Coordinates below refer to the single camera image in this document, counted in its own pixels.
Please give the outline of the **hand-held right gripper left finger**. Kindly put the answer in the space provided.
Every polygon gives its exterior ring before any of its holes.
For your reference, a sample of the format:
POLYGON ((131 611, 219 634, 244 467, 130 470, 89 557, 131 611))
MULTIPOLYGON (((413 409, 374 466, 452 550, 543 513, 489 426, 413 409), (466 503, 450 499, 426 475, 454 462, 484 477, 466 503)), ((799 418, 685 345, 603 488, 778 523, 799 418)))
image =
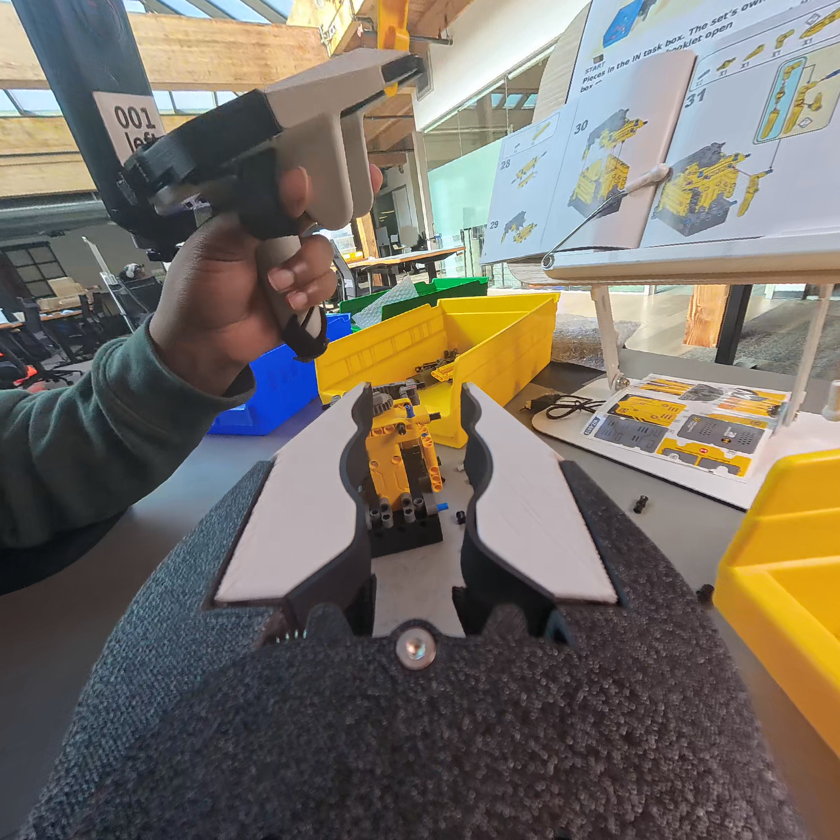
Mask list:
POLYGON ((339 397, 274 455, 212 587, 212 607, 274 606, 289 634, 331 604, 352 612, 371 588, 360 487, 373 391, 339 397))

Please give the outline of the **yellow black lego model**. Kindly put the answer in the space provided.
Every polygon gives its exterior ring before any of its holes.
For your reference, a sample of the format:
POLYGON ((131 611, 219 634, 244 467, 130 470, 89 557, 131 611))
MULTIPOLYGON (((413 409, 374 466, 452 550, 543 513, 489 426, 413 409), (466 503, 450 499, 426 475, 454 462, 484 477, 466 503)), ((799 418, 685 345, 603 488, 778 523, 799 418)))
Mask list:
POLYGON ((422 383, 372 387, 373 422, 365 440, 368 474, 360 484, 373 558, 443 541, 436 495, 443 489, 429 426, 440 419, 421 402, 422 383))

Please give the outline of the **person's left forearm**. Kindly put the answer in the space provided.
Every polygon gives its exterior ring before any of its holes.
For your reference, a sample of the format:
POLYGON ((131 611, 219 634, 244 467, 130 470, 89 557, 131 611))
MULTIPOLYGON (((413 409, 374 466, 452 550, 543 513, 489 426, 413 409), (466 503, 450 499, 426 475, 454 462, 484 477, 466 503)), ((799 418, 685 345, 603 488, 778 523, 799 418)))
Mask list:
POLYGON ((106 343, 72 386, 3 392, 2 549, 33 548, 125 511, 255 391, 248 366, 222 395, 197 390, 159 359, 143 326, 106 343))

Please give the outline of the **heap of mixed lego beams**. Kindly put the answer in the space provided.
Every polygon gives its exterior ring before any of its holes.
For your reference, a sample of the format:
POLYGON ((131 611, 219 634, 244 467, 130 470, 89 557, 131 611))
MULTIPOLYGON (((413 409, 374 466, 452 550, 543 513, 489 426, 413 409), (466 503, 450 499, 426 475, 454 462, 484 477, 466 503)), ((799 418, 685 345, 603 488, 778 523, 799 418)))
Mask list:
POLYGON ((418 365, 413 375, 406 378, 406 383, 415 385, 418 390, 428 389, 437 384, 452 382, 455 376, 455 362, 459 357, 457 349, 446 350, 436 360, 418 365))

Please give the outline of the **person's left hand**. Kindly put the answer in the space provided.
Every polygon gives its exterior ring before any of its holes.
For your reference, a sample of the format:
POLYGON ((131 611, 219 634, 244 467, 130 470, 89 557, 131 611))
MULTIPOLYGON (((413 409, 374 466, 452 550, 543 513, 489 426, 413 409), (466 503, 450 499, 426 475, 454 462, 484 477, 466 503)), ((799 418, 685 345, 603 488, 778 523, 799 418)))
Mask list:
MULTIPOLYGON (((314 225, 312 193, 304 168, 280 177, 280 200, 303 239, 267 279, 295 312, 324 303, 338 286, 330 242, 306 235, 314 225)), ((259 245, 235 213, 221 213, 186 240, 167 272, 150 339, 161 362, 199 392, 230 397, 248 390, 249 365, 282 343, 259 280, 259 245)))

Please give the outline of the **yellow overhead fixture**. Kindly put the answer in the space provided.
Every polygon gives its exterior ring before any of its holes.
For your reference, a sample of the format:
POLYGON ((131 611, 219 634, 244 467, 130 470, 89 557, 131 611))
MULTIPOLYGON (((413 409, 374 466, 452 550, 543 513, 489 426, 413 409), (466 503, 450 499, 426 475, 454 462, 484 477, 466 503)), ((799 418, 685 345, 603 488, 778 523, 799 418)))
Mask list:
POLYGON ((378 1, 376 8, 377 48, 388 53, 382 65, 383 93, 395 96, 404 81, 417 74, 418 65, 409 52, 410 38, 407 31, 409 1, 378 1))

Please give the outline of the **blue plastic storage bin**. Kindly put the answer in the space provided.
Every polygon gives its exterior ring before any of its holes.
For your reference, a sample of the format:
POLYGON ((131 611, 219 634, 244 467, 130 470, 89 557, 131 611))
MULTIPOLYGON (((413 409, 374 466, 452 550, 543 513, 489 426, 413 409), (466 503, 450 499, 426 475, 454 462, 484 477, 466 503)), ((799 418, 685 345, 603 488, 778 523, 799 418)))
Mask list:
POLYGON ((319 396, 315 363, 300 362, 286 345, 263 354, 250 367, 255 393, 244 405, 219 414, 208 434, 266 436, 319 396))

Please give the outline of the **yellow grey sticker sheet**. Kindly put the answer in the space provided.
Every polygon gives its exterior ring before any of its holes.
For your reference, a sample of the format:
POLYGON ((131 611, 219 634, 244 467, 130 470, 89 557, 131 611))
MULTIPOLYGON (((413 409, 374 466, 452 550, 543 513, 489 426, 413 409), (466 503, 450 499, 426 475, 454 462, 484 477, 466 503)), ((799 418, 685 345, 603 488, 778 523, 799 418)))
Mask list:
POLYGON ((650 374, 604 402, 581 434, 656 459, 745 481, 788 392, 650 374))

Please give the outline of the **grey bubble wrap sheet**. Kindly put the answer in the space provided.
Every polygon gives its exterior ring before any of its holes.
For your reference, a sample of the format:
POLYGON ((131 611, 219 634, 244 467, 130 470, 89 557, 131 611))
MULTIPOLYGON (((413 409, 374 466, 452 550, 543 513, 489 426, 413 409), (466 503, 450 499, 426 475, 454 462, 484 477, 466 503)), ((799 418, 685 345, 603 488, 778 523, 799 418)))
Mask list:
POLYGON ((604 372, 606 367, 596 318, 559 312, 550 358, 552 362, 578 364, 604 372))

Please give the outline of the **yellow plastic storage bin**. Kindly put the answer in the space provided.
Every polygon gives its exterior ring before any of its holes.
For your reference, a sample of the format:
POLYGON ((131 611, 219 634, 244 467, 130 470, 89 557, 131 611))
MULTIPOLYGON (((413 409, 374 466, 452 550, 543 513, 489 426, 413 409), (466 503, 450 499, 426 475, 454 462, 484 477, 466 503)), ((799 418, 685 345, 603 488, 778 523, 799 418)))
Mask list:
POLYGON ((551 360, 559 299, 550 292, 444 299, 330 342, 315 361, 320 400, 328 405, 361 383, 414 378, 419 366, 456 350, 451 379, 424 388, 421 401, 441 415, 430 425, 435 444, 462 448, 462 384, 507 405, 551 360))

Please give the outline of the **wooden office desk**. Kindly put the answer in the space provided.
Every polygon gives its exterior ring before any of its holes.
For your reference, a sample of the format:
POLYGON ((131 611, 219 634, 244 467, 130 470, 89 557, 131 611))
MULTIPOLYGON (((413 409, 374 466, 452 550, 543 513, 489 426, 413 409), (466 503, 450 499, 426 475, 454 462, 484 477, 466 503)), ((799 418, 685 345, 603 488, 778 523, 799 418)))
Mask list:
POLYGON ((383 288, 392 288, 398 282, 402 274, 409 274, 416 266, 424 266, 428 280, 438 278, 437 264, 449 257, 462 255, 466 247, 450 246, 446 248, 427 249, 419 251, 407 251, 399 255, 388 257, 368 257, 356 260, 349 260, 347 267, 353 273, 354 282, 360 285, 364 282, 373 289, 372 277, 382 278, 383 288))

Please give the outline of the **clear bubble wrap sheet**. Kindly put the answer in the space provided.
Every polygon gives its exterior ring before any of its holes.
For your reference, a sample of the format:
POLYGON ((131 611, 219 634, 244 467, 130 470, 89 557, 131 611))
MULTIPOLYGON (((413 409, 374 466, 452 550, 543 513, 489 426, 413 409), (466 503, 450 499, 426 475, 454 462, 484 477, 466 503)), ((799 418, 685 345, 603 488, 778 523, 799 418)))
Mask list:
POLYGON ((388 319, 396 304, 413 302, 416 299, 416 284, 411 277, 406 276, 393 287, 349 301, 351 322, 358 330, 368 329, 388 319))

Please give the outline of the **green plastic storage bin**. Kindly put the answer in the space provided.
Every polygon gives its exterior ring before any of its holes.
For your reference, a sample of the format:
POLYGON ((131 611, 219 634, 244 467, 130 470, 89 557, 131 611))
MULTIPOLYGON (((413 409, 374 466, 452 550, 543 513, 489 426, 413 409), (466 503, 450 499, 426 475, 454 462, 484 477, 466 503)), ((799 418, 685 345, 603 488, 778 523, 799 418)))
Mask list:
MULTIPOLYGON (((413 302, 396 304, 388 319, 400 316, 424 305, 434 308, 444 299, 484 297, 487 295, 488 283, 489 278, 486 276, 437 278, 430 281, 415 281, 418 299, 413 302)), ((350 315, 349 301, 353 301, 354 299, 341 302, 339 312, 350 315)))

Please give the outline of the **black office chair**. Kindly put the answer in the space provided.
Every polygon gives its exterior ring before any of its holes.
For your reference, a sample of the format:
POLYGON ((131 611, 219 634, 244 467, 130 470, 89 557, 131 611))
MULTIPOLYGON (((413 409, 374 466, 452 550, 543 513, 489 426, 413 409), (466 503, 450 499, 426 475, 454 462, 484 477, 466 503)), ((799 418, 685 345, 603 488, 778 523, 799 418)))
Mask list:
POLYGON ((23 380, 23 387, 38 383, 71 385, 86 373, 75 364, 77 358, 66 343, 44 324, 38 304, 33 299, 18 298, 19 315, 2 329, 2 351, 34 369, 23 380))

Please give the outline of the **printed task sheet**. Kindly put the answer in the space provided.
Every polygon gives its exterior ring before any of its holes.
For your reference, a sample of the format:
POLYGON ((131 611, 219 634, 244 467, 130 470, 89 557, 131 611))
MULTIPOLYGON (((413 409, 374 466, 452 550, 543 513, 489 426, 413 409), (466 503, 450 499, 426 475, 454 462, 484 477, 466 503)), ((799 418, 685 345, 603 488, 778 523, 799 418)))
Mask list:
POLYGON ((717 55, 710 80, 821 46, 838 34, 838 2, 594 1, 584 22, 568 97, 639 60, 687 49, 717 55))

